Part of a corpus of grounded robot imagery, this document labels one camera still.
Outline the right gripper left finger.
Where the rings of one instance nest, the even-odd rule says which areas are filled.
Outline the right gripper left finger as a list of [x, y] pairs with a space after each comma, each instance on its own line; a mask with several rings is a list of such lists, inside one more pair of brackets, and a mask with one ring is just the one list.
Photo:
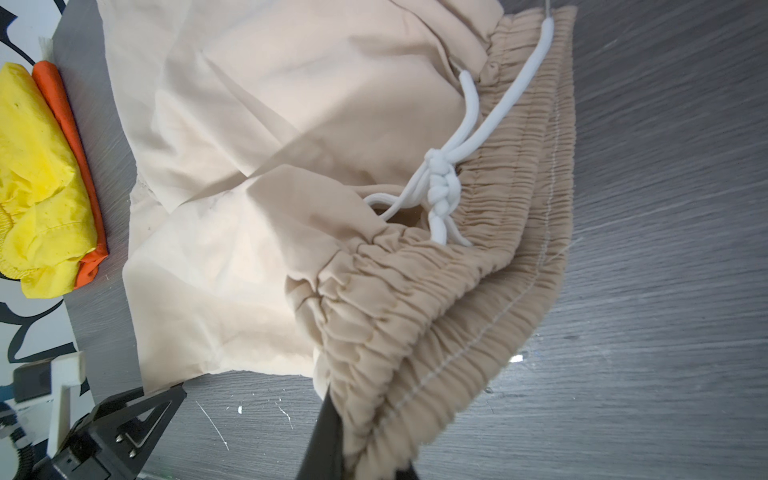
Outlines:
[[101, 402], [89, 426], [97, 462], [108, 474], [139, 474], [186, 397], [181, 385], [154, 395], [138, 387]]

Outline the beige shorts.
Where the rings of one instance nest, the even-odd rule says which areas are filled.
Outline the beige shorts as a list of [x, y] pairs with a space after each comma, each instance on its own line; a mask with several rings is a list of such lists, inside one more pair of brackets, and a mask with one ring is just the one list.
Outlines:
[[391, 479], [557, 299], [573, 6], [102, 1], [133, 152], [124, 286], [147, 391], [312, 378], [349, 479]]

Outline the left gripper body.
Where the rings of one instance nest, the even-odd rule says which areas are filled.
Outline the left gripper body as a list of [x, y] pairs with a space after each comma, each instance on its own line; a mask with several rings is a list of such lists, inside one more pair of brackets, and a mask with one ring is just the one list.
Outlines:
[[140, 421], [118, 415], [79, 420], [52, 457], [40, 460], [32, 470], [33, 479], [136, 479], [140, 468], [135, 443]]

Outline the yellow shorts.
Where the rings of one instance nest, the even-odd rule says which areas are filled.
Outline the yellow shorts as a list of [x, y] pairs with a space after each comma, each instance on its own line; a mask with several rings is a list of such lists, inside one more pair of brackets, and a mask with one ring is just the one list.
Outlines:
[[97, 227], [76, 157], [29, 71], [1, 69], [1, 273], [31, 299], [71, 292]]

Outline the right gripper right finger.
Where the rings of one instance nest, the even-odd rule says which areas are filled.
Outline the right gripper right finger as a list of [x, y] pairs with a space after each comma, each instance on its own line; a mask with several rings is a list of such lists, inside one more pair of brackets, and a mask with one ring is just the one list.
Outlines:
[[343, 425], [330, 391], [323, 403], [296, 480], [344, 478]]

